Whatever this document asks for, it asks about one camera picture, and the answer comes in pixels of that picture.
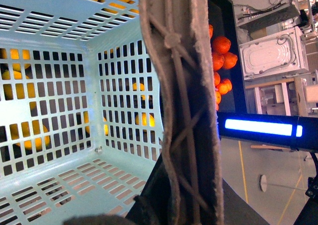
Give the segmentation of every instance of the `white appliance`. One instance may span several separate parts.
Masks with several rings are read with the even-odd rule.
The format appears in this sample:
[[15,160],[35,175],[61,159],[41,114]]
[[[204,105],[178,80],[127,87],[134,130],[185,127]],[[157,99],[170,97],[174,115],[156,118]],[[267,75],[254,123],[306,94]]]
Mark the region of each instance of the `white appliance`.
[[308,72],[305,38],[298,27],[239,46],[244,79]]
[[248,31],[300,15],[298,0],[232,0],[236,26]]

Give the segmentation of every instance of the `yellow floor line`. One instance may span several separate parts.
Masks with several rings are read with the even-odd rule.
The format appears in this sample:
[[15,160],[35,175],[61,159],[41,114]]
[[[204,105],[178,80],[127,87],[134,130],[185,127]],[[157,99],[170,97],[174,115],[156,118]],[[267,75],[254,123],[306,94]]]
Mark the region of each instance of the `yellow floor line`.
[[[302,175],[299,176],[299,179],[298,179],[297,184],[296,184],[295,187],[298,187],[298,184],[299,184],[299,182],[301,181],[302,177],[303,177]],[[277,225],[280,225],[280,223],[282,222],[283,217],[284,217],[284,215],[285,215],[285,212],[286,212],[286,210],[287,210],[287,208],[288,208],[288,206],[289,206],[289,204],[290,204],[290,202],[291,202],[291,200],[292,200],[292,198],[293,198],[295,192],[296,192],[296,189],[294,189],[293,192],[292,192],[292,194],[290,195],[289,200],[288,200],[288,202],[287,202],[287,204],[286,204],[286,206],[285,206],[285,208],[284,208],[284,211],[283,211],[282,215],[280,216],[280,219],[279,219]]]
[[[302,176],[303,175],[303,168],[302,168],[302,162],[301,162],[301,159],[300,159],[300,151],[298,151],[298,161],[299,161],[299,167],[300,167],[300,175]],[[303,189],[306,189],[305,183],[304,183],[304,177],[302,178],[302,184],[303,184]],[[307,199],[306,199],[306,194],[305,193],[304,193],[304,200],[305,200],[305,203],[306,203]]]
[[246,186],[246,178],[245,178],[245,169],[243,162],[243,153],[242,153],[242,145],[240,141],[238,141],[239,155],[240,155],[240,163],[242,165],[242,175],[243,175],[243,184],[244,184],[244,192],[245,192],[245,201],[248,204],[248,196],[247,196],[247,186]]

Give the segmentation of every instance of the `light blue plastic basket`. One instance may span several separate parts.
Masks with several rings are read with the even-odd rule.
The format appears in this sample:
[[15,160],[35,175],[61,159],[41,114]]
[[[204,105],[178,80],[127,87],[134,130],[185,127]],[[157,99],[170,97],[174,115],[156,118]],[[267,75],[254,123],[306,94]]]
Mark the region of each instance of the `light blue plastic basket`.
[[140,194],[163,129],[137,9],[138,0],[0,0],[0,66],[10,76],[0,77],[1,225],[125,216]]

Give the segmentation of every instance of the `orange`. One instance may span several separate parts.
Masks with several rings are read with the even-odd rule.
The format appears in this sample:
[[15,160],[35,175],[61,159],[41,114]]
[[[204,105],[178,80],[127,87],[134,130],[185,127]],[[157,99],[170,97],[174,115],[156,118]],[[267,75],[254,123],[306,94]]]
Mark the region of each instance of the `orange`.
[[212,49],[220,54],[225,54],[230,47],[231,41],[225,36],[218,36],[212,42]]
[[212,52],[213,70],[217,71],[224,64],[224,56],[217,52]]
[[225,78],[221,81],[221,83],[225,83],[228,86],[228,90],[231,91],[232,90],[232,83],[228,78]]
[[218,72],[213,72],[214,73],[214,86],[218,85],[221,81],[221,77]]
[[210,39],[211,39],[213,36],[213,25],[210,25],[210,24],[209,24],[209,34],[210,34]]
[[216,86],[216,88],[219,90],[220,95],[227,94],[229,91],[228,85],[226,83],[220,83]]
[[221,102],[221,94],[218,91],[215,91],[215,99],[216,104],[219,104]]
[[231,52],[227,52],[224,54],[224,59],[225,60],[224,60],[223,68],[225,70],[229,70],[237,64],[238,56]]

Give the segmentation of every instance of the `light bar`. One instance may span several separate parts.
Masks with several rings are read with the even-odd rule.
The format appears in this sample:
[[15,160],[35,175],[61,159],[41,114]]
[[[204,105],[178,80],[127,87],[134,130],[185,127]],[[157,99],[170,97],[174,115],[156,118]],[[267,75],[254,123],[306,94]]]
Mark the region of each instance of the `light bar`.
[[[246,132],[258,132],[281,136],[291,136],[293,125],[283,123],[226,119],[225,128]],[[303,127],[297,126],[296,137],[301,137],[302,135]]]

